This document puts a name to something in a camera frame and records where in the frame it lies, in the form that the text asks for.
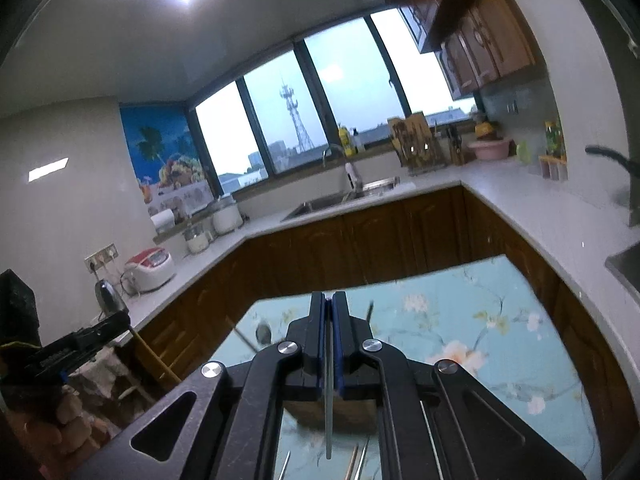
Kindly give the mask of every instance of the silver screw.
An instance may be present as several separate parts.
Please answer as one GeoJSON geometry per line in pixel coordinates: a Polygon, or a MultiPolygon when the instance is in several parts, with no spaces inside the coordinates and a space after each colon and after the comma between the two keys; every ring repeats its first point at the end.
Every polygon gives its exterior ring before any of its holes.
{"type": "Polygon", "coordinates": [[[278,352],[284,355],[293,354],[296,350],[298,350],[298,345],[293,341],[283,341],[278,345],[278,352]]]}
{"type": "Polygon", "coordinates": [[[458,363],[451,359],[443,359],[438,361],[438,371],[447,375],[454,374],[458,371],[458,363]]]}
{"type": "Polygon", "coordinates": [[[379,352],[382,350],[382,343],[377,339],[365,339],[362,342],[362,348],[367,352],[379,352]]]}
{"type": "Polygon", "coordinates": [[[220,363],[211,361],[209,363],[204,363],[200,371],[207,379],[212,379],[214,377],[218,377],[222,373],[222,366],[220,363]]]}

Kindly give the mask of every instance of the finger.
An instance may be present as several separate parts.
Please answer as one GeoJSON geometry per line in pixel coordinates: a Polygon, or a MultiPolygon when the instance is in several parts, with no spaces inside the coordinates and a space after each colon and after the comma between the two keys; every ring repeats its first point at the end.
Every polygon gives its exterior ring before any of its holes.
{"type": "Polygon", "coordinates": [[[37,418],[25,422],[24,431],[36,447],[55,446],[62,442],[62,434],[58,428],[37,418]]]}
{"type": "Polygon", "coordinates": [[[60,453],[69,454],[78,449],[91,436],[91,425],[82,416],[77,416],[60,430],[62,443],[60,453]]]}
{"type": "Polygon", "coordinates": [[[68,455],[64,460],[64,465],[67,473],[71,473],[74,469],[85,462],[92,454],[100,449],[100,446],[94,439],[89,438],[84,441],[75,452],[68,455]]]}
{"type": "Polygon", "coordinates": [[[96,418],[94,420],[94,423],[92,424],[91,438],[94,439],[99,446],[104,446],[111,440],[107,424],[101,418],[96,418]]]}
{"type": "Polygon", "coordinates": [[[60,424],[66,424],[82,413],[82,402],[78,396],[66,394],[56,408],[56,417],[60,424]]]}

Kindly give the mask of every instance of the floral pattern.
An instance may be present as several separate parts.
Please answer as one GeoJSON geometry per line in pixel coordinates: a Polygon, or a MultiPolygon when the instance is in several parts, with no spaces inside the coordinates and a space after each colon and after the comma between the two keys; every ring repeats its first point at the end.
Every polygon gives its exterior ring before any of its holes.
{"type": "MultiPolygon", "coordinates": [[[[370,325],[375,337],[409,359],[458,362],[588,480],[602,478],[600,448],[582,384],[546,311],[506,257],[346,293],[352,316],[364,318],[374,301],[370,325]]],[[[276,342],[284,338],[291,320],[306,316],[308,303],[309,295],[260,301],[238,328],[255,342],[258,323],[267,320],[276,342]]],[[[252,357],[235,334],[213,355],[227,365],[252,357]]],[[[362,448],[364,438],[334,434],[334,457],[327,461],[323,432],[304,428],[285,413],[276,473],[290,450],[287,476],[343,478],[356,443],[362,448]]],[[[381,479],[375,438],[362,478],[381,479]]]]}

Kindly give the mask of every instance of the ceiling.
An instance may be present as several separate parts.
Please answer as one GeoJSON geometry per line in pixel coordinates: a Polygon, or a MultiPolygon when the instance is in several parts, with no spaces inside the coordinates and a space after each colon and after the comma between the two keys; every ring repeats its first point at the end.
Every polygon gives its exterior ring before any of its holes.
{"type": "Polygon", "coordinates": [[[178,101],[274,44],[384,0],[49,0],[0,66],[0,116],[115,95],[178,101]]]}

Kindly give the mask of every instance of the white countertop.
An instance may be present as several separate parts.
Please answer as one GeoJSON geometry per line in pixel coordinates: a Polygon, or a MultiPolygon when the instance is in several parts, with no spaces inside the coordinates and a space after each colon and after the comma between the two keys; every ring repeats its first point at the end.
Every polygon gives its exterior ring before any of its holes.
{"type": "MultiPolygon", "coordinates": [[[[290,212],[256,218],[218,238],[208,249],[177,263],[177,274],[160,289],[127,299],[131,323],[140,330],[245,239],[308,224],[350,211],[462,184],[534,247],[582,301],[620,362],[640,406],[640,306],[605,268],[607,256],[640,240],[640,228],[620,222],[620,212],[597,208],[551,182],[527,173],[514,159],[476,161],[405,180],[381,196],[369,196],[283,222],[290,212]]],[[[123,345],[130,334],[115,341],[123,345]]]]}

